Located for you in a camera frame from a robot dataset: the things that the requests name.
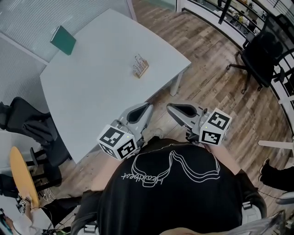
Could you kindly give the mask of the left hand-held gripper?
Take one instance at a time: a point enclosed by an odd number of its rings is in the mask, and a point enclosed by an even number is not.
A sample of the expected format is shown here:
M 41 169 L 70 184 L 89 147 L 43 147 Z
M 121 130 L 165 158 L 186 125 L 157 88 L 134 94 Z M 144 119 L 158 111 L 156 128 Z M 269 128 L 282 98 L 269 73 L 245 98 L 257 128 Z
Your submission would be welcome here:
M 97 137 L 101 149 L 118 161 L 137 154 L 144 145 L 142 132 L 150 123 L 153 109 L 150 102 L 126 109 L 119 119 L 107 124 Z

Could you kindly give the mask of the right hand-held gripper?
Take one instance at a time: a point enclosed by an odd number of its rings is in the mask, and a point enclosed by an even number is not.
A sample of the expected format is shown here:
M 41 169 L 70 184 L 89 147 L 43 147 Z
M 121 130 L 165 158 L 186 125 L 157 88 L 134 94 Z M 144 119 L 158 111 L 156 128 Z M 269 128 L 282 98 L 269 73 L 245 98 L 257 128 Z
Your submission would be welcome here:
M 186 139 L 195 144 L 220 146 L 232 122 L 232 117 L 218 108 L 202 111 L 191 104 L 169 103 L 167 112 L 180 126 L 191 128 Z

